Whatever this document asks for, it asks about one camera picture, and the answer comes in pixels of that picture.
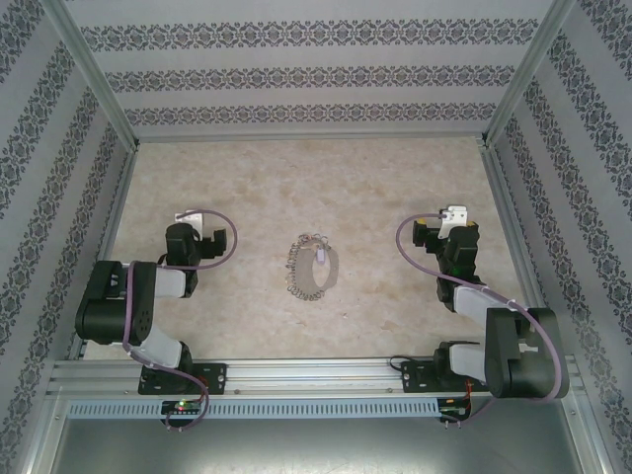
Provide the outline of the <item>left small circuit board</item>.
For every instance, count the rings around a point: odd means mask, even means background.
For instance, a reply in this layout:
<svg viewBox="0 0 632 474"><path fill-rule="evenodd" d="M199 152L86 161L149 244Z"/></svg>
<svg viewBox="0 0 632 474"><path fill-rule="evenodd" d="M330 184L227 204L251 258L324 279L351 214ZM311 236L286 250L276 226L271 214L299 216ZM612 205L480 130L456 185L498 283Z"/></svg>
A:
<svg viewBox="0 0 632 474"><path fill-rule="evenodd" d="M161 414L167 415L198 415L201 411L201 402L193 400L164 401L161 406Z"/></svg>

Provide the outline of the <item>grey sheet metal panel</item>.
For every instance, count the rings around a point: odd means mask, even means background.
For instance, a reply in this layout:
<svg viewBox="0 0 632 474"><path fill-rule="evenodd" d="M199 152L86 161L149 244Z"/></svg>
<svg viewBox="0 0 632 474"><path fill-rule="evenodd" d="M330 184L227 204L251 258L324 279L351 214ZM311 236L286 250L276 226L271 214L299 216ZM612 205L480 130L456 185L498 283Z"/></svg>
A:
<svg viewBox="0 0 632 474"><path fill-rule="evenodd" d="M155 421L72 420L53 474L581 474L566 430L462 429L429 419L206 421L183 434Z"/></svg>

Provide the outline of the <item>right aluminium side rail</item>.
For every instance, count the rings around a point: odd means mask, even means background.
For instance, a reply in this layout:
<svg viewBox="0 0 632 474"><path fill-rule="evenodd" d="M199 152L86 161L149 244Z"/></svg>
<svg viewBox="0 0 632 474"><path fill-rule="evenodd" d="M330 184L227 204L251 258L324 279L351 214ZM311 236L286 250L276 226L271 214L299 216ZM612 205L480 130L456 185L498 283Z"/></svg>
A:
<svg viewBox="0 0 632 474"><path fill-rule="evenodd" d="M524 302L529 306L544 307L546 306L545 298L540 291L535 269L527 250L510 190L498 157L494 149L485 145L479 147L479 152L505 233Z"/></svg>

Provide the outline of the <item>aluminium side rail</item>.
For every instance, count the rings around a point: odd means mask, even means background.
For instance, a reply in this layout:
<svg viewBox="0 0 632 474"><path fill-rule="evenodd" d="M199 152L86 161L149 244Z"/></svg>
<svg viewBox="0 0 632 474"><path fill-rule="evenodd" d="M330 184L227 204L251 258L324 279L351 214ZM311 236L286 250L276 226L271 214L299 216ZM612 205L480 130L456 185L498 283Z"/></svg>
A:
<svg viewBox="0 0 632 474"><path fill-rule="evenodd" d="M138 151L139 148L136 148L135 151L128 153L124 167L119 173L116 193L114 194L113 200L111 202L107 225L104 229L101 244L95 256L94 263L97 263L101 260L107 260L112 253L117 238L119 223L123 213L125 200L132 179L134 166L137 160ZM76 331L73 330L70 336L65 359L81 359L85 353L85 346L86 344L80 337L77 336Z"/></svg>
<svg viewBox="0 0 632 474"><path fill-rule="evenodd" d="M544 307L546 306L545 298L540 291L535 269L527 250L510 190L498 157L494 149L485 145L479 147L479 152L505 233L524 302L529 306Z"/></svg>

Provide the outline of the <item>left aluminium side rail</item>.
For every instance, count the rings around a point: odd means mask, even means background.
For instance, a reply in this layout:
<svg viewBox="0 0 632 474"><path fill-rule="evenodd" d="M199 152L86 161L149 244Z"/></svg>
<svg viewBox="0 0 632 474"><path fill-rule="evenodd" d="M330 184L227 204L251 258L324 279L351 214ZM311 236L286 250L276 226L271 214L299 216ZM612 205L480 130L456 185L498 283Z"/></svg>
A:
<svg viewBox="0 0 632 474"><path fill-rule="evenodd" d="M138 151L139 148L136 148L135 151L128 153L124 167L119 173L116 193L114 194L113 200L111 202L107 225L104 229L101 244L95 256L94 263L97 263L101 260L107 260L112 253L117 238L119 223L123 213L125 200L132 179L134 166L137 160ZM70 336L65 359L81 359L85 353L85 346L86 344L80 337L77 336L76 331L73 330Z"/></svg>

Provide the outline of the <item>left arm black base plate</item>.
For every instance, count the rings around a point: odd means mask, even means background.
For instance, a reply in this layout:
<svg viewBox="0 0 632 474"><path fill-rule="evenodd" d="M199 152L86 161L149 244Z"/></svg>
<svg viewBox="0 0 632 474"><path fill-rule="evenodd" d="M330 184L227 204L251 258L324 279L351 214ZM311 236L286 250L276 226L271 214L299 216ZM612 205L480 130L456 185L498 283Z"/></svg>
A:
<svg viewBox="0 0 632 474"><path fill-rule="evenodd" d="M195 362L191 376L202 382L210 395L223 395L226 372L224 363ZM201 388L188 378L145 366L141 369L137 391L139 395L201 394Z"/></svg>

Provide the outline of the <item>aluminium back frame beam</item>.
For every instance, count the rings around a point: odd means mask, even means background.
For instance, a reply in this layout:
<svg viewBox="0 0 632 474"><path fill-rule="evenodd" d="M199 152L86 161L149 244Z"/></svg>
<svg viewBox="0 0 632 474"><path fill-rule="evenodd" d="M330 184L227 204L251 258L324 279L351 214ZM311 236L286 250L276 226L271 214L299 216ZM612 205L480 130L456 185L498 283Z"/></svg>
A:
<svg viewBox="0 0 632 474"><path fill-rule="evenodd" d="M161 135L139 137L140 144L203 143L203 142L250 142L250 141L295 141L295 140L339 140L339 139L422 139L422 138L474 138L485 143L484 133L474 132L310 132L310 133L229 133L210 135Z"/></svg>

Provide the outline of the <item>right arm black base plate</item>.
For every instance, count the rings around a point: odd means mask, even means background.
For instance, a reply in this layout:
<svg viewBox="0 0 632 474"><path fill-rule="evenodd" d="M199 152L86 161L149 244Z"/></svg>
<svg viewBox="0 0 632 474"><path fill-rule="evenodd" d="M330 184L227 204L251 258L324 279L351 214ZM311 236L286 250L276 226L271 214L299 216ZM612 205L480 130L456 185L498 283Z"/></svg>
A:
<svg viewBox="0 0 632 474"><path fill-rule="evenodd" d="M405 360L400 365L405 393L456 393L464 392L470 381L474 393L487 392L480 381L458 375L449 369L440 370L431 360Z"/></svg>

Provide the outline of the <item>aluminium mounting rail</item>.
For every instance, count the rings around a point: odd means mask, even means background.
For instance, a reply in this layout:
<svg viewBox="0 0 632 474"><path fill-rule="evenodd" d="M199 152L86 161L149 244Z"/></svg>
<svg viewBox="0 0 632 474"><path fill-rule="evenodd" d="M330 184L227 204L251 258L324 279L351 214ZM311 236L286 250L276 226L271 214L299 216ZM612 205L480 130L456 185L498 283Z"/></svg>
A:
<svg viewBox="0 0 632 474"><path fill-rule="evenodd" d="M405 393L389 358L226 359L224 398L374 398L381 395L455 398L456 393ZM57 361L48 397L123 399L138 395L142 365L131 360Z"/></svg>

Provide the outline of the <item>right aluminium frame post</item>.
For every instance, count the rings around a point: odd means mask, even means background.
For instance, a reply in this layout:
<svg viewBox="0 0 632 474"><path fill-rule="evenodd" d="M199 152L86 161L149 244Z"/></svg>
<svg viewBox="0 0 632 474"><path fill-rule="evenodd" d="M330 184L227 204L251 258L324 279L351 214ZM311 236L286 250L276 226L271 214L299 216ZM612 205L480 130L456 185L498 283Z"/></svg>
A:
<svg viewBox="0 0 632 474"><path fill-rule="evenodd" d="M478 140L480 146L489 147L498 139L575 3L576 0L552 0L488 127Z"/></svg>

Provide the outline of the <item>aluminium frame post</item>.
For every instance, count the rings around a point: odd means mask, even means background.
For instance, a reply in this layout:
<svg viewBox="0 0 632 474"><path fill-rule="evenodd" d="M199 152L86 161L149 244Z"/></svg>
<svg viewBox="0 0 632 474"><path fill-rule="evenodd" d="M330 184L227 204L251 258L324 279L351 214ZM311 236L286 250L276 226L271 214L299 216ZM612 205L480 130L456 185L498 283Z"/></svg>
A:
<svg viewBox="0 0 632 474"><path fill-rule="evenodd" d="M127 150L135 151L138 139L105 73L99 66L64 0L39 0L99 104Z"/></svg>
<svg viewBox="0 0 632 474"><path fill-rule="evenodd" d="M498 139L575 3L576 0L552 0L488 127L478 140L480 146L489 147Z"/></svg>

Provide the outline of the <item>left aluminium frame post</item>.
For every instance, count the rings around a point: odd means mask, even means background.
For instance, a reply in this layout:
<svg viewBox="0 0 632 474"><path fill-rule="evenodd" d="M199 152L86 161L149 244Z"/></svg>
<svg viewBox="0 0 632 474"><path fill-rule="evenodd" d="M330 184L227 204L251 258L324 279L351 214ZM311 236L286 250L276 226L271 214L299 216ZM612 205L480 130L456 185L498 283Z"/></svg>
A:
<svg viewBox="0 0 632 474"><path fill-rule="evenodd" d="M138 139L105 73L99 66L64 0L39 0L99 104L127 150L135 151Z"/></svg>

